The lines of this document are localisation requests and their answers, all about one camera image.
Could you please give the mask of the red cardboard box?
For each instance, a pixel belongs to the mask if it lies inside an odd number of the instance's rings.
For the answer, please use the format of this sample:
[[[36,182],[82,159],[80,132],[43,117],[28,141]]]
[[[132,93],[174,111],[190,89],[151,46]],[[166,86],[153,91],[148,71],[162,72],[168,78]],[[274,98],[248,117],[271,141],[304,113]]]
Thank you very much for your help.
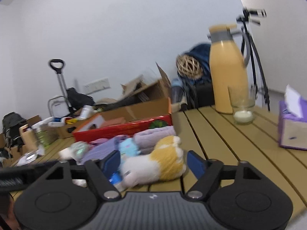
[[[80,124],[73,132],[78,141],[92,142],[100,138],[111,139],[118,135],[132,136],[162,120],[172,126],[171,100],[164,97],[115,110],[97,113]]]

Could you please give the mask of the purple knitted cloth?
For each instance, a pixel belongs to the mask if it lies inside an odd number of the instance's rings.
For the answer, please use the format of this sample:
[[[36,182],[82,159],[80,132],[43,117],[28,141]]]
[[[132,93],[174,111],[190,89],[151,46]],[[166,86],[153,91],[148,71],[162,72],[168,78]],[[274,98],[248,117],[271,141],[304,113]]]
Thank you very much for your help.
[[[88,160],[102,160],[106,156],[108,156],[111,152],[117,151],[119,143],[127,139],[127,135],[118,135],[111,139],[109,139],[107,142],[98,145],[93,146],[90,145],[90,150],[84,155],[84,157],[80,160],[81,164],[84,164]]]

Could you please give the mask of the wall power outlet strip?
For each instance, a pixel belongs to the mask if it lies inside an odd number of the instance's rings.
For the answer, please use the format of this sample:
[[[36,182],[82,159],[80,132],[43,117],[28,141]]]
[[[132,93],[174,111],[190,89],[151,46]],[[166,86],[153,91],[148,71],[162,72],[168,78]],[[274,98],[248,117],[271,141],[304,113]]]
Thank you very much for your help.
[[[85,94],[92,94],[109,88],[110,88],[109,79],[105,77],[100,80],[95,80],[85,84],[83,86],[83,91]]]

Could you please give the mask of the blue tissue pack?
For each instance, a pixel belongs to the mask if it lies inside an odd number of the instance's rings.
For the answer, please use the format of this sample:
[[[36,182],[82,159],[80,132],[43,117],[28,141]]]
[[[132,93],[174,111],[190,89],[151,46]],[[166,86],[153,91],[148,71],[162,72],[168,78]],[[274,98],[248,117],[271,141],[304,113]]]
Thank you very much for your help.
[[[122,177],[118,171],[116,171],[114,174],[111,175],[111,178],[109,179],[111,184],[117,185],[122,182]]]

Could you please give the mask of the woven rattan ball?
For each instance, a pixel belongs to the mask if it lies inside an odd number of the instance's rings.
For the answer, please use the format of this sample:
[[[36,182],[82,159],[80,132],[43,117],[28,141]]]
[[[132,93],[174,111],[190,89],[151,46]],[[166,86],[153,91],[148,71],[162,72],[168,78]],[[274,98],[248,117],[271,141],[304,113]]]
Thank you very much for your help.
[[[198,80],[203,76],[202,66],[198,60],[189,55],[179,55],[176,58],[176,68],[180,76]]]

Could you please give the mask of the wooden block box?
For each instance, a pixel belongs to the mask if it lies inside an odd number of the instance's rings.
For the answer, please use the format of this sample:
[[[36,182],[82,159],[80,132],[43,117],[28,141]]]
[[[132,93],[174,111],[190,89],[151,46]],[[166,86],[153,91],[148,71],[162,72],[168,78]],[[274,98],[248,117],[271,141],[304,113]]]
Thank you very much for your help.
[[[37,151],[38,140],[35,132],[28,126],[28,124],[21,126],[19,132],[26,148],[29,151]]]

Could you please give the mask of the small brown cardboard box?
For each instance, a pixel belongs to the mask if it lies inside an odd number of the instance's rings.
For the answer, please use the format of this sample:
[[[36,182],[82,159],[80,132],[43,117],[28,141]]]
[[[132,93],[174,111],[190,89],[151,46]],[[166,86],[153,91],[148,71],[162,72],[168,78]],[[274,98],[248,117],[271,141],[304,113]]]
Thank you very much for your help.
[[[60,139],[72,137],[72,132],[84,122],[84,119],[63,117],[61,119],[54,118],[48,123],[49,127],[55,128]]]

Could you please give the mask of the open cardboard box behind table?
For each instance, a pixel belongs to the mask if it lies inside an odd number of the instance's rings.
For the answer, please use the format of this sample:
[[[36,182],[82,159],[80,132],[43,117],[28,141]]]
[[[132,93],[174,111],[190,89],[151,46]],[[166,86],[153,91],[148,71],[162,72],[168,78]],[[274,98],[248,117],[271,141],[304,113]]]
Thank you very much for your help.
[[[119,99],[104,98],[96,102],[95,107],[102,111],[149,102],[162,98],[170,98],[171,82],[166,72],[157,65],[159,76],[152,69],[145,70],[137,78],[122,85],[122,95]]]

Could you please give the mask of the black trolley bag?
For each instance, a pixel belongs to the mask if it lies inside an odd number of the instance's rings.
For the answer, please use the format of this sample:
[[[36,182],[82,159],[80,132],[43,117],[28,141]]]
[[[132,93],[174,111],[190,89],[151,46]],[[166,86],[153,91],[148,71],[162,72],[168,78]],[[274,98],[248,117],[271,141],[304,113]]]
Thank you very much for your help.
[[[66,92],[69,103],[76,110],[83,108],[85,105],[93,106],[95,104],[92,97],[78,93],[73,87],[68,88]]]

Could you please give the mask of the yellow thermos jug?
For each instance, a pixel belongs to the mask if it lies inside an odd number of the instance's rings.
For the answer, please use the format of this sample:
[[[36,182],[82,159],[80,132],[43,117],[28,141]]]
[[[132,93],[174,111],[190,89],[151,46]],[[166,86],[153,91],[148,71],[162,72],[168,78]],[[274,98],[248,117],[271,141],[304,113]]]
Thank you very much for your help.
[[[209,65],[213,85],[215,110],[232,114],[229,87],[248,86],[247,66],[250,60],[248,36],[237,30],[236,24],[218,24],[209,27],[211,40]],[[233,37],[241,35],[245,40],[246,55],[241,53]]]

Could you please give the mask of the folding step stool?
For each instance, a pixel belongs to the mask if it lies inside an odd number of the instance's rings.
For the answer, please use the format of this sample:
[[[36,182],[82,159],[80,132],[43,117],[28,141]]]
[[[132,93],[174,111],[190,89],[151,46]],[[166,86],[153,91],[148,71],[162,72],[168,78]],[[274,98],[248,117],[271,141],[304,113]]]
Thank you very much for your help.
[[[69,104],[64,96],[49,99],[47,107],[51,117],[64,117],[70,114]]]

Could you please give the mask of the pink satin scrunchie bag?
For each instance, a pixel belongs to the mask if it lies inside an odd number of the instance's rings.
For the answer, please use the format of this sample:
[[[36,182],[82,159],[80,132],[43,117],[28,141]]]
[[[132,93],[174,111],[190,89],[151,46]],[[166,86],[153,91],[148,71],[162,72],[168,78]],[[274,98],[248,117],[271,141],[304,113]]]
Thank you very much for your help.
[[[101,144],[107,142],[108,140],[109,140],[109,139],[107,139],[107,138],[100,138],[100,139],[91,141],[91,142],[90,142],[90,145],[98,146],[98,145],[101,145]]]

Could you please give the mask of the lilac fluffy towel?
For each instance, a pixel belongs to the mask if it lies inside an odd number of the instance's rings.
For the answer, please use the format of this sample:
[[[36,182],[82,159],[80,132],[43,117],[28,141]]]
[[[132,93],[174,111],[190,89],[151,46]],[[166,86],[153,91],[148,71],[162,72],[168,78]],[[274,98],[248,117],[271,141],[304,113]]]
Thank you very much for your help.
[[[167,136],[176,136],[173,126],[147,129],[133,135],[133,141],[137,145],[141,154],[149,154],[156,144]]]

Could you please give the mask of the glass candle jar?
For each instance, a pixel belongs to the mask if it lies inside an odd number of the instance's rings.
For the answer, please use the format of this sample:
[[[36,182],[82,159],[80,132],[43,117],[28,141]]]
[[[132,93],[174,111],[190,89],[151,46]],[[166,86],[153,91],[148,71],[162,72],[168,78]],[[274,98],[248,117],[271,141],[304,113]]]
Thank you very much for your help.
[[[234,121],[241,125],[252,123],[257,99],[257,86],[229,86],[228,91]]]

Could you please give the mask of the light blue plush toy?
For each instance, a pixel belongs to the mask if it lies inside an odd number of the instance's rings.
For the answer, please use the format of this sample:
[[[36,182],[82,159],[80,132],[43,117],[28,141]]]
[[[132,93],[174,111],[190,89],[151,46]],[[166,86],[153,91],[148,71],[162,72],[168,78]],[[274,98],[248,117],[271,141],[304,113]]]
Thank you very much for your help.
[[[127,138],[119,143],[118,150],[121,154],[121,160],[126,161],[130,157],[135,157],[140,154],[139,147],[134,142],[133,138]]]

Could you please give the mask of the black grey backpack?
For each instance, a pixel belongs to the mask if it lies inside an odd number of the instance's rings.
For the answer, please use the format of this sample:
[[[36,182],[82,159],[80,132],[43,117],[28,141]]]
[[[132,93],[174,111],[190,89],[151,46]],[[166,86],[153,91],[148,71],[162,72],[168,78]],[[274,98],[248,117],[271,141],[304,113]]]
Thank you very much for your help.
[[[24,145],[19,129],[27,124],[27,120],[15,112],[11,112],[3,117],[3,134],[7,147]]]

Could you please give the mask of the iridescent mesh scrubber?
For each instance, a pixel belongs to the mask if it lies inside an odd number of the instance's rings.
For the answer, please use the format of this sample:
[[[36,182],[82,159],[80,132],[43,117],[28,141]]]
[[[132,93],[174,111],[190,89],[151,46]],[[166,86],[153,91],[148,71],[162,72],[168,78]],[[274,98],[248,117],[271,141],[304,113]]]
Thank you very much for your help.
[[[80,161],[89,151],[90,145],[87,142],[79,141],[73,143],[69,148],[73,159],[76,161]]]

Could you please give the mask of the purple tissue box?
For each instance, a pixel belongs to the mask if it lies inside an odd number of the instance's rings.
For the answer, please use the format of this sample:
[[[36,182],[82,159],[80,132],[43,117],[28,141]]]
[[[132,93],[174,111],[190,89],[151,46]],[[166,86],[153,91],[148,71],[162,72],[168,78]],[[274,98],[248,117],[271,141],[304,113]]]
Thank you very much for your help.
[[[306,129],[306,99],[287,85],[284,98],[279,101],[279,146],[306,151]]]

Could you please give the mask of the black bag on floor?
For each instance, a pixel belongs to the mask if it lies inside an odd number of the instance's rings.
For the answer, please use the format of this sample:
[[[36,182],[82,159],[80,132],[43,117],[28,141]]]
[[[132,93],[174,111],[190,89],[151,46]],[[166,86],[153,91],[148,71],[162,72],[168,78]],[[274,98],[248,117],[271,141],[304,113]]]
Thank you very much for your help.
[[[184,84],[187,107],[189,110],[215,105],[214,92],[211,83],[192,85]]]

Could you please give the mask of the white bottle in box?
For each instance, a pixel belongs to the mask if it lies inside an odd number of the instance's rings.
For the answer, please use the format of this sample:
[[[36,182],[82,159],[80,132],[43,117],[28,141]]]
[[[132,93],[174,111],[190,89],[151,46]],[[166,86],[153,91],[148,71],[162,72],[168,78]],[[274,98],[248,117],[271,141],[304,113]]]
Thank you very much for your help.
[[[85,105],[80,112],[79,119],[88,119],[93,115],[93,112],[94,110],[91,105]]]

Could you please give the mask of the yellow white plush toy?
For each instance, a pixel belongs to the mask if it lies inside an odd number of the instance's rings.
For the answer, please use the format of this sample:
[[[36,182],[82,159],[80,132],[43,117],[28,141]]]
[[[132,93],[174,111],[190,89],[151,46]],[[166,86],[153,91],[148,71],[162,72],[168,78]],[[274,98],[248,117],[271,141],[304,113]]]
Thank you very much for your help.
[[[120,165],[126,187],[175,180],[186,171],[184,151],[179,136],[159,140],[149,154],[129,157]]]

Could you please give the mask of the paper leaflets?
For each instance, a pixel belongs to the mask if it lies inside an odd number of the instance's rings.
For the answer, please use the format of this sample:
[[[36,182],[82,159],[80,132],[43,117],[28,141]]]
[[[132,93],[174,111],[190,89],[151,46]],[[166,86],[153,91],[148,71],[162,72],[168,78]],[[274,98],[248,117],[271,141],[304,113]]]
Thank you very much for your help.
[[[38,157],[37,151],[28,152],[20,157],[20,159],[17,162],[17,166],[24,166],[32,163],[35,161]]]

